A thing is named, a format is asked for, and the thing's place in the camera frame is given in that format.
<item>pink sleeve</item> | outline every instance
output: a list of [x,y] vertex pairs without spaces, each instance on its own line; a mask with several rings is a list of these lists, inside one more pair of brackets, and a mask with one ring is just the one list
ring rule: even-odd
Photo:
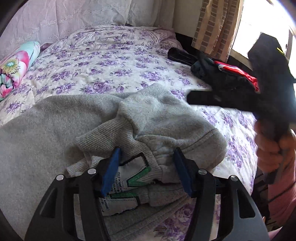
[[[278,183],[268,185],[269,200],[289,188],[294,182],[295,162],[291,163],[291,167],[286,170]],[[270,202],[268,207],[271,218],[274,219],[279,226],[283,226],[296,207],[296,185],[274,201]]]

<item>gray fleece fabric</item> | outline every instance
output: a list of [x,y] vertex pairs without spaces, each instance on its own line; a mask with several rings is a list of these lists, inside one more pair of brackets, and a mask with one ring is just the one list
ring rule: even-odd
[[[132,179],[122,171],[129,186],[120,191],[146,204],[104,217],[113,241],[132,240],[187,202],[171,159],[176,147],[208,170],[226,152],[218,130],[159,84],[130,94],[48,97],[0,128],[0,146],[0,209],[22,238],[56,175],[67,167],[75,175],[121,147],[129,170],[145,171]],[[162,193],[170,204],[157,201]],[[78,210],[76,219],[82,237]]]

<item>brown striped curtain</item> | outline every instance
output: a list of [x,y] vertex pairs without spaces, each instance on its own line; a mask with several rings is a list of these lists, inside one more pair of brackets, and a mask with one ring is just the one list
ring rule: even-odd
[[203,0],[192,47],[227,62],[243,0]]

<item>wall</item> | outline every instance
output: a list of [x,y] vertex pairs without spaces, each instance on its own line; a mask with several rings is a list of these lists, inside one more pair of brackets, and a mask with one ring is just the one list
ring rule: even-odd
[[203,0],[175,0],[173,20],[175,32],[193,38],[202,2]]

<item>person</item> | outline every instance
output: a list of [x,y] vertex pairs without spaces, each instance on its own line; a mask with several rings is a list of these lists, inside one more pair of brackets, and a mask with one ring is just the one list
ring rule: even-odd
[[[260,121],[255,123],[254,130],[257,133],[255,136],[255,143],[258,146],[258,167],[262,170],[262,172],[269,173],[276,170],[283,161],[283,156],[279,154],[280,149],[287,151],[284,160],[285,169],[281,179],[275,184],[268,185],[268,208],[271,218],[274,219],[279,226],[283,226],[286,224],[288,219],[291,223],[290,217],[292,213],[293,217],[295,216],[294,213],[296,213],[296,135],[291,130],[277,143],[275,141],[269,140],[262,134],[262,125]],[[276,236],[279,236],[277,234],[279,234],[280,229],[269,232],[269,237],[271,240],[278,240]]]

